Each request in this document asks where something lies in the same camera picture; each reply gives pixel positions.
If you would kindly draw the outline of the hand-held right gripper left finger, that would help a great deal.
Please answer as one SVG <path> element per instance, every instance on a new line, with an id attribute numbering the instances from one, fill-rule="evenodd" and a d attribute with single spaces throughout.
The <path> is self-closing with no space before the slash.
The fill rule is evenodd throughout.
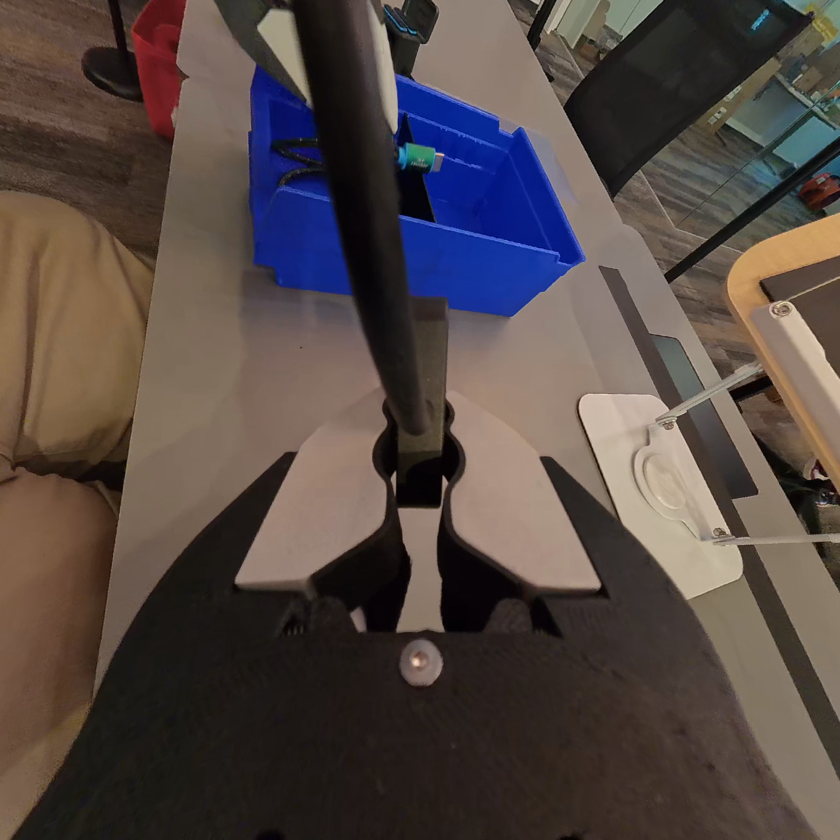
<path id="1" fill-rule="evenodd" d="M 237 587 L 332 597 L 360 612 L 368 632 L 394 632 L 411 578 L 395 451 L 381 388 L 321 425 L 293 455 Z"/>

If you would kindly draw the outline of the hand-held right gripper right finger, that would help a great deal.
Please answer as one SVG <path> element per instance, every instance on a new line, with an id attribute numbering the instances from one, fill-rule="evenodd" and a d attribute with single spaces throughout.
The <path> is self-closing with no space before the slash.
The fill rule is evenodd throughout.
<path id="1" fill-rule="evenodd" d="M 500 602 L 597 595 L 602 582 L 537 450 L 467 397 L 447 393 L 446 488 L 437 531 L 440 615 L 479 633 Z"/>

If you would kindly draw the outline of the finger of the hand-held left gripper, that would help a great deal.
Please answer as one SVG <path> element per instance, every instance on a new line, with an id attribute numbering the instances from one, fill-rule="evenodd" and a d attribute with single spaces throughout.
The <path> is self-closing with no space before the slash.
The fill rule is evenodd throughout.
<path id="1" fill-rule="evenodd" d="M 396 74 L 393 68 L 389 34 L 384 8 L 380 1 L 367 1 L 367 12 L 374 44 L 376 76 L 386 124 L 391 132 L 398 131 L 398 100 Z"/>
<path id="2" fill-rule="evenodd" d="M 290 5 L 270 5 L 258 22 L 256 33 L 265 47 L 268 72 L 299 100 L 310 100 L 298 29 Z"/>

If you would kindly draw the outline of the black usb cable green plug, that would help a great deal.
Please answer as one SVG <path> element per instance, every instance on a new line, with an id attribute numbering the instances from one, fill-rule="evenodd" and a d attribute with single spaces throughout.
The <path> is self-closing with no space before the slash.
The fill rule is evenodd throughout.
<path id="1" fill-rule="evenodd" d="M 304 154 L 304 151 L 320 152 L 317 138 L 288 138 L 273 140 L 270 149 L 286 161 L 296 163 L 297 167 L 286 171 L 278 180 L 277 188 L 288 186 L 304 177 L 326 174 L 326 166 L 321 157 Z M 425 175 L 439 172 L 445 158 L 434 148 L 418 143 L 394 143 L 394 163 L 398 172 L 410 172 Z"/>

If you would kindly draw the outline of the blue plastic bin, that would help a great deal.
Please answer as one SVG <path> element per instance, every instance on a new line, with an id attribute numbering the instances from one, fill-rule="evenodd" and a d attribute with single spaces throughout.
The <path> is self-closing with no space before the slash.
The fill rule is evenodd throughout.
<path id="1" fill-rule="evenodd" d="M 504 130 L 495 114 L 414 80 L 396 80 L 399 145 L 415 142 L 444 158 L 422 175 L 423 211 L 401 213 L 411 293 L 446 298 L 453 309 L 510 317 L 585 261 L 547 170 L 524 128 Z M 323 175 L 286 173 L 317 150 L 312 111 L 262 69 L 250 88 L 249 196 L 254 263 L 277 285 L 350 294 L 329 185 Z"/>

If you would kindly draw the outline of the black and blue device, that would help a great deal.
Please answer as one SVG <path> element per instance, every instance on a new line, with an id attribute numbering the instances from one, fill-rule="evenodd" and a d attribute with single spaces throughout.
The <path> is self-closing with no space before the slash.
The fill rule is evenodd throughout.
<path id="1" fill-rule="evenodd" d="M 434 1 L 405 1 L 399 8 L 384 4 L 383 12 L 394 71 L 411 77 L 420 46 L 434 32 L 438 6 Z"/>

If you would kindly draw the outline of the red plastic bin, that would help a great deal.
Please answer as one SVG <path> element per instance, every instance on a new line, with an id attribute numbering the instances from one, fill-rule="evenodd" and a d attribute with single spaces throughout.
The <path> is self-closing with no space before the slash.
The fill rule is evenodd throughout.
<path id="1" fill-rule="evenodd" d="M 182 73 L 177 53 L 186 1 L 149 1 L 131 27 L 143 104 L 152 131 L 173 141 Z"/>

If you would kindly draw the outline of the black stand base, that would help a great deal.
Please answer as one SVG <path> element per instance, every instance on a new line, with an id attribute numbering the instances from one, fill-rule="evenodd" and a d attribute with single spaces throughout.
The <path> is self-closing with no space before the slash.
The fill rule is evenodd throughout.
<path id="1" fill-rule="evenodd" d="M 114 45 L 87 49 L 81 58 L 82 73 L 96 88 L 115 98 L 142 102 L 137 61 L 129 48 L 120 1 L 108 1 L 108 10 Z"/>

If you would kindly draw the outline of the black mesh chair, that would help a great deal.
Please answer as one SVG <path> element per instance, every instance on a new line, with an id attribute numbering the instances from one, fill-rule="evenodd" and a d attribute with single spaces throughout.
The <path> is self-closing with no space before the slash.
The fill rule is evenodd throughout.
<path id="1" fill-rule="evenodd" d="M 563 106 L 609 196 L 813 18 L 782 1 L 657 5 Z"/>

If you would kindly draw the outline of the white metal bar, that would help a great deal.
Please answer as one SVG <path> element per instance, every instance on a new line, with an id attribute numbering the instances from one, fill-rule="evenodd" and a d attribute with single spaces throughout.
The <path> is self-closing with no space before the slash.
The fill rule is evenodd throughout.
<path id="1" fill-rule="evenodd" d="M 750 318 L 776 388 L 792 396 L 824 455 L 838 459 L 839 378 L 823 346 L 790 301 L 756 308 Z"/>

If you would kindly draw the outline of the black slanted pole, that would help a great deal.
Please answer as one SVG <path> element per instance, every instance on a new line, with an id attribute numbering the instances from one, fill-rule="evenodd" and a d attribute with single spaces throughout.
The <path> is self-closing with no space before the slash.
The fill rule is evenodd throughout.
<path id="1" fill-rule="evenodd" d="M 686 257 L 669 268 L 664 273 L 665 280 L 669 284 L 682 277 L 690 268 L 708 257 L 718 247 L 724 245 L 732 236 L 743 230 L 752 221 L 781 201 L 788 193 L 791 193 L 795 188 L 812 178 L 823 169 L 824 165 L 837 158 L 838 155 L 839 139 L 835 139 L 823 150 L 817 152 L 809 161 L 784 178 L 773 189 L 749 205 L 743 212 L 724 225 L 723 228 L 719 229 L 693 251 L 689 252 Z"/>

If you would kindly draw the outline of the orange red tool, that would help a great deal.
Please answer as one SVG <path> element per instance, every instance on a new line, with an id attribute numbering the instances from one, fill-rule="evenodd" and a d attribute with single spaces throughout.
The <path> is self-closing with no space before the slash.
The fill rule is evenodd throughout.
<path id="1" fill-rule="evenodd" d="M 803 183 L 797 197 L 814 214 L 828 212 L 839 201 L 839 176 L 830 172 L 815 175 Z"/>

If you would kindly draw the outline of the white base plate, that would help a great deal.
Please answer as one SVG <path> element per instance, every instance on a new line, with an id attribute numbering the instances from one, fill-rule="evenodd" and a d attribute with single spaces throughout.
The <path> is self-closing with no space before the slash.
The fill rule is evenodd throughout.
<path id="1" fill-rule="evenodd" d="M 738 547 L 721 548 L 699 542 L 684 524 L 660 516 L 637 488 L 632 467 L 634 455 L 647 444 L 646 428 L 665 412 L 665 404 L 653 395 L 590 393 L 581 397 L 577 408 L 620 522 L 643 544 L 679 592 L 690 600 L 741 578 L 742 556 Z M 686 444 L 690 451 L 683 458 L 697 464 L 679 427 L 676 434 L 678 443 Z M 730 532 L 704 476 L 703 479 L 706 485 L 698 487 L 696 496 L 710 517 L 710 525 Z"/>

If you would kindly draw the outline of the clear acrylic bracket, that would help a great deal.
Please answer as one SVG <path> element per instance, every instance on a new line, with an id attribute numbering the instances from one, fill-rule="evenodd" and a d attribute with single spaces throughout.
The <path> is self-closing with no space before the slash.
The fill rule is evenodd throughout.
<path id="1" fill-rule="evenodd" d="M 696 496 L 698 487 L 705 486 L 706 482 L 697 463 L 691 458 L 683 458 L 690 450 L 686 444 L 678 443 L 678 419 L 713 396 L 729 392 L 736 385 L 762 373 L 763 367 L 760 362 L 745 364 L 716 385 L 668 409 L 648 425 L 647 444 L 636 451 L 632 462 L 637 488 L 648 505 L 660 516 L 684 524 L 703 544 L 721 548 L 775 544 L 838 544 L 839 536 L 835 532 L 758 538 L 732 536 L 724 528 L 711 526 L 710 517 Z"/>

